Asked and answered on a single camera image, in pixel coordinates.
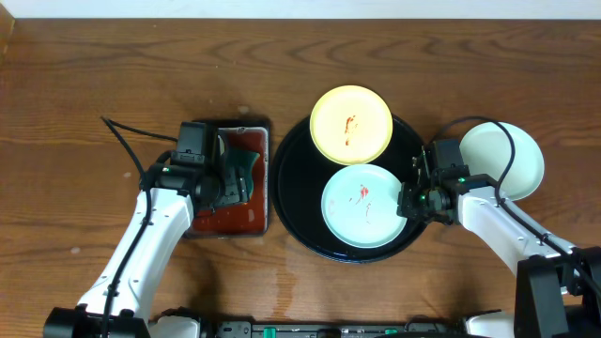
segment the black tray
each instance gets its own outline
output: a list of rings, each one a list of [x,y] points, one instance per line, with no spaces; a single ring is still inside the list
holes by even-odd
[[[401,182],[415,181],[412,157],[420,155],[423,144],[422,138],[395,116],[391,142],[371,163],[390,171]],[[425,229],[425,223],[407,221],[398,237],[374,249],[350,246],[330,232],[321,214],[321,194],[330,178],[344,166],[326,159],[317,150],[309,131],[309,117],[288,133],[272,163],[270,194],[275,211],[294,238],[324,257],[350,263],[375,262],[407,248]]]

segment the red sauce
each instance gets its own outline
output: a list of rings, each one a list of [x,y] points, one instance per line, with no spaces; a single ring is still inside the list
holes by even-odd
[[[357,203],[355,203],[355,206],[359,204],[359,202],[361,202],[365,197],[367,197],[367,194],[369,193],[369,190],[367,188],[365,188],[363,185],[361,185],[361,191],[359,192],[361,195],[359,197],[359,200],[357,201]]]
[[[349,129],[350,123],[353,122],[354,120],[355,120],[355,116],[347,118],[347,126],[345,127],[345,135],[352,134],[353,131],[355,131],[357,129],[357,126],[358,126],[357,123],[355,123],[355,127],[353,128],[353,130]],[[347,141],[345,142],[345,145],[348,146],[349,143],[350,143],[350,135],[349,135],[349,137],[347,137]]]

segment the yellow plate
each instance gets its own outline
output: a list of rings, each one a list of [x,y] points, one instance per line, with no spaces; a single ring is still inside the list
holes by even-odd
[[[311,113],[311,137],[317,149],[343,165],[373,161],[393,136],[386,102],[358,85],[343,85],[322,96]]]

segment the wood grain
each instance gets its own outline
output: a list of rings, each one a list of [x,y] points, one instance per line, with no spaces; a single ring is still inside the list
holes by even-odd
[[[39,337],[54,306],[73,307],[129,222],[137,175],[99,115],[175,135],[183,120],[244,105],[270,118],[275,148],[343,84],[376,90],[425,139],[462,115],[522,127],[547,168],[519,204],[559,236],[601,242],[599,22],[20,20],[0,69],[0,336]],[[145,164],[170,146],[127,138]],[[317,256],[270,218],[262,238],[182,241],[154,313],[393,322],[513,311],[513,275],[459,227],[432,224],[397,256],[357,266]]]
[[[10,39],[14,24],[15,20],[12,15],[0,4],[0,65],[2,65],[4,55],[7,53],[8,40]]]

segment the cable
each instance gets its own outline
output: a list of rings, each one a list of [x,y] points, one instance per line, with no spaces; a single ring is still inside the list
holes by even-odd
[[[412,324],[416,323],[416,319],[429,319],[429,317],[427,315],[414,315],[412,318],[409,319],[409,321],[407,323],[405,323],[405,326],[403,328],[403,332],[409,332],[409,326]]]
[[[167,162],[167,160],[171,159],[171,153],[172,152],[173,151],[171,151],[171,150],[167,150],[167,151],[163,152],[159,156],[159,158],[156,160],[156,163],[165,163],[165,162]]]
[[[144,172],[144,168],[142,167],[142,164],[140,163],[138,158],[133,153],[133,150],[131,150],[130,145],[128,145],[128,143],[125,141],[125,139],[116,130],[115,123],[113,121],[111,121],[110,119],[107,119],[105,117],[101,117],[101,119],[106,124],[106,126],[113,132],[116,139],[119,141],[119,143],[121,143],[121,145],[125,148],[125,150],[130,155],[131,160],[135,164],[135,167],[138,169],[138,172],[140,173],[140,178],[142,181],[142,189],[146,193],[146,215],[145,215],[144,219],[142,220],[142,225],[140,226],[138,233],[135,235],[135,238],[133,238],[130,248],[125,252],[123,259],[121,260],[121,263],[119,263],[119,266],[117,267],[117,269],[115,271],[113,281],[111,281],[111,283],[108,286],[108,292],[106,295],[106,302],[104,303],[104,312],[102,314],[102,322],[101,322],[101,326],[100,326],[102,337],[108,338],[109,337],[109,333],[108,333],[109,332],[109,317],[111,315],[111,309],[112,309],[112,305],[113,305],[113,299],[115,298],[116,288],[119,284],[119,278],[121,277],[123,270],[127,266],[128,261],[130,260],[131,254],[135,250],[136,245],[138,244],[138,242],[140,241],[140,238],[144,234],[146,227],[148,226],[148,222],[150,221],[150,216],[152,214],[152,198],[150,196],[150,185],[148,184],[148,182],[146,180],[146,173]],[[123,128],[123,129],[126,129],[128,131],[133,130],[133,128],[129,128],[129,127]]]
[[[128,127],[126,125],[122,125],[122,124],[120,124],[118,122],[113,121],[112,119],[108,119],[108,118],[104,118],[104,117],[102,117],[102,120],[106,120],[106,121],[104,121],[104,123],[106,123],[108,121],[113,126],[119,127],[120,129],[124,129],[126,131],[131,131],[131,132],[139,133],[141,135],[150,136],[150,137],[154,137],[154,138],[158,138],[158,139],[162,139],[162,140],[177,142],[177,138],[175,138],[175,137],[160,135],[160,134],[157,134],[157,133],[154,133],[154,132],[140,131],[140,130],[137,130],[136,128],[132,128],[132,127]]]
[[[541,234],[536,229],[534,229],[530,224],[528,224],[527,222],[522,220],[519,216],[517,216],[513,210],[511,210],[507,205],[505,205],[505,199],[501,198],[501,184],[505,180],[507,173],[509,173],[511,166],[514,164],[514,159],[516,158],[516,145],[514,143],[514,138],[511,136],[509,131],[507,131],[507,129],[499,121],[494,120],[492,118],[484,117],[484,116],[466,116],[466,117],[458,118],[458,119],[451,121],[451,122],[447,123],[446,125],[444,125],[440,129],[440,131],[437,132],[434,135],[434,137],[432,137],[432,139],[430,140],[430,144],[432,142],[434,142],[434,140],[438,139],[444,132],[446,132],[449,128],[451,128],[455,124],[466,122],[466,121],[471,121],[471,120],[480,120],[480,121],[494,123],[497,127],[499,127],[505,133],[505,135],[507,136],[507,139],[509,140],[509,146],[511,147],[511,155],[509,156],[509,162],[507,163],[505,170],[503,170],[501,176],[499,177],[499,180],[497,181],[497,185],[495,186],[495,199],[497,201],[497,205],[502,207],[503,210],[505,210],[505,212],[507,212],[507,214],[509,216],[511,216],[514,220],[516,220],[516,222],[520,223],[528,231],[530,231],[535,236],[537,236],[539,238],[539,240],[541,241],[541,243],[545,243],[546,245],[549,246],[549,248],[555,250],[561,257],[563,257],[568,262],[568,264],[570,264],[572,266],[573,269],[578,271],[578,273],[580,274],[580,277],[582,278],[584,283],[587,286],[589,286],[592,289],[592,291],[594,292],[594,294],[597,296],[597,298],[601,300],[601,286],[599,286],[599,284],[597,284],[591,278],[591,276],[589,276],[589,274],[582,268],[582,266],[578,262],[576,262],[575,259],[566,250],[564,250],[559,245],[557,245],[555,242],[553,242],[551,239],[549,239],[547,234]]]

